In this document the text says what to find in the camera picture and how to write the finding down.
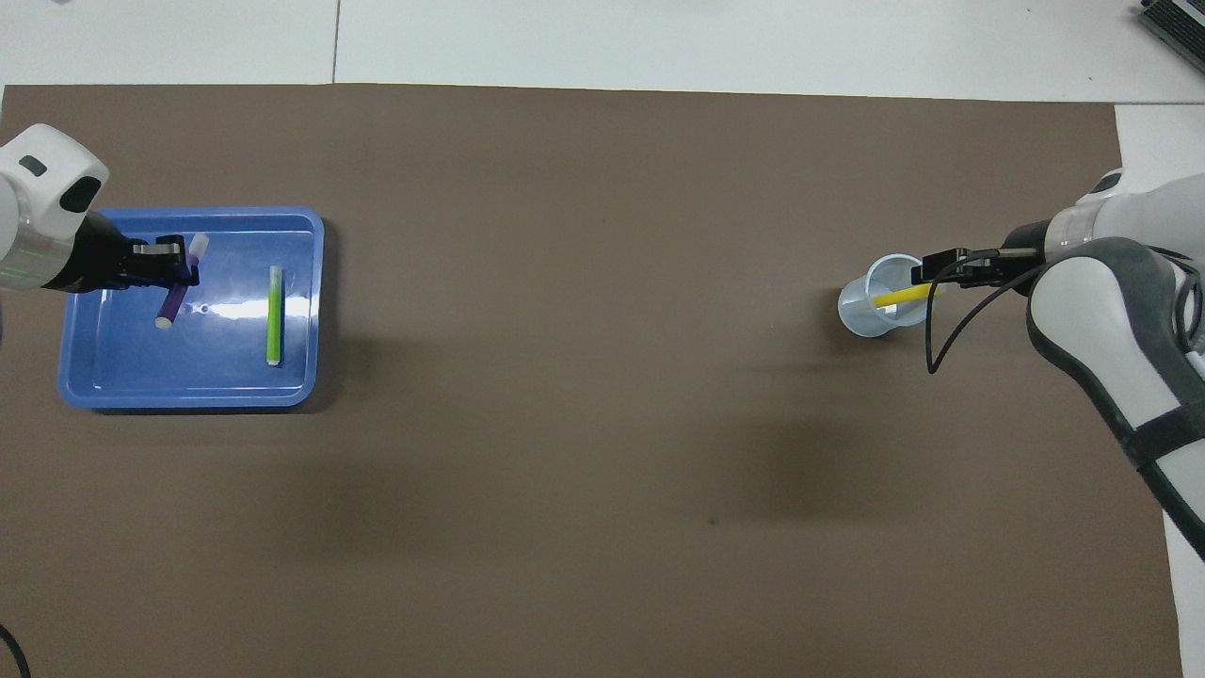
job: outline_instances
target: purple marker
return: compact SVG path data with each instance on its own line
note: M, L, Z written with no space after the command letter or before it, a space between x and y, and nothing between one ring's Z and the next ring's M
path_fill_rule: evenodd
M208 235L198 232L193 236L193 241L188 243L188 254L186 255L189 267L201 263L201 257L205 255L205 249L208 246ZM186 291L188 291L188 284L177 282L171 285L171 289L167 290L167 296L163 300L163 305L159 306L159 316L154 318L155 326L159 329L171 329L171 323L176 322L176 313L180 312L180 305L184 302Z

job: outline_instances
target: marker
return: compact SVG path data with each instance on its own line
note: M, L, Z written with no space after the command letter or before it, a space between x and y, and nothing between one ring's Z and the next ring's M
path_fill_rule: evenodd
M284 303L284 272L268 269L268 365L281 365L281 306Z
M886 294L880 294L872 299L875 307L881 308L883 306L889 306L892 303L903 303L905 301L919 301L929 296L929 287L933 287L931 282L924 282L922 284L913 284L912 287L905 287L895 291L888 291ZM936 293L941 294L945 291L942 287L937 287Z
M204 232L198 232L193 236L193 241L188 243L188 254L186 260L189 267L195 266L201 263L201 257L205 255L205 249L210 246L210 236ZM188 291L188 284L183 282L177 282L171 285L167 290L167 295L163 299L163 305L159 306L159 314L154 318L154 325L159 329L171 329L171 324L176 322L176 313L180 312L180 305L184 302L184 293Z

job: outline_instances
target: yellow marker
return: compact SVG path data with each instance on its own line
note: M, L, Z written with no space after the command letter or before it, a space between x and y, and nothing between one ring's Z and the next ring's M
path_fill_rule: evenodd
M880 294L874 297L875 307L881 308L883 306L889 306L892 303L903 303L905 301L921 301L929 295L929 287L933 287L931 282L925 282L923 284L913 284L912 287L906 287L904 289L898 289L895 291L888 291L886 294ZM944 291L941 287L937 287L936 294L940 295Z

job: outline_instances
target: black cable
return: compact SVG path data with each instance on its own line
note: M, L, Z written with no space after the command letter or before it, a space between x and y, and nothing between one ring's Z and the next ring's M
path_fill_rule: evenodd
M1154 252L1156 254L1163 254L1164 257L1168 257L1168 258L1171 258L1171 259L1183 259L1186 261L1191 259L1191 257L1188 254L1181 254L1180 252L1177 252L1175 249L1169 249L1166 247L1157 247L1154 244L1147 244L1146 247L1148 249L1151 249L1152 252Z
M941 361L946 360L946 354L950 352L950 348L954 344L954 341L956 338L958 338L958 335L962 334L963 329L965 329L966 325L972 319L975 319L975 316L977 316L980 311L987 307L987 305L991 303L992 301L997 300L1000 296L1000 294L1004 294L1005 291L1015 287L1024 284L1025 282L1033 279L1041 271L1046 269L1045 265L1031 267L1025 272L1018 275L1017 277L1013 277L1012 279L1005 282L994 291L984 296L983 300L976 303L975 307L971 308L969 313L963 316L963 319L958 320L958 324L954 325L953 331L950 332L950 336L946 337L946 342L941 346L941 350L937 352L937 358L934 359L933 358L933 297L937 291L937 283L940 283L942 278L950 276L950 273L962 264L977 261L982 259L991 259L995 255L999 255L999 249L977 249L975 252L969 252L965 257L946 265L946 267L941 269L937 272L937 275L933 276L933 285L929 287L929 295L925 297L925 303L924 303L924 366L929 371L929 375L936 375L937 370L941 367Z
M0 641L8 645L8 652L12 653L13 661L17 662L17 672L20 678L30 678L29 662L25 661L25 653L20 652L20 645L17 644L17 638L12 637L12 633L0 624Z
M1180 342L1180 348L1186 354L1192 352L1192 335L1197 331L1200 325L1201 318L1201 290L1200 290L1200 273L1195 267L1188 265L1187 263L1180 260L1178 257L1172 257L1162 247L1151 247L1156 252L1163 254L1165 259L1171 261L1174 265L1180 267L1185 273L1185 283L1180 287L1180 291L1176 294L1176 305L1171 313L1171 319L1176 325L1176 341ZM1193 295L1193 319L1191 324L1185 324L1185 303L1188 301L1188 295Z
M975 252L968 252L968 254L958 260L951 261L945 267L937 271L937 275L933 276L933 283L929 284L929 294L924 299L924 366L929 370L929 375L937 372L937 367L941 365L941 358L937 359L936 365L933 361L933 297L937 293L937 284L950 273L954 271L958 266L978 261L989 258L997 249L977 249Z

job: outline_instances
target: brown mat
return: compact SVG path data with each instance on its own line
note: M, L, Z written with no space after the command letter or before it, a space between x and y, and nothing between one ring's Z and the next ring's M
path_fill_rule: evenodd
M102 206L306 204L331 244L286 415L71 409L61 296L4 296L40 676L1178 674L1159 511L1023 300L931 378L834 306L1069 205L1110 106L10 87L4 138L37 120Z

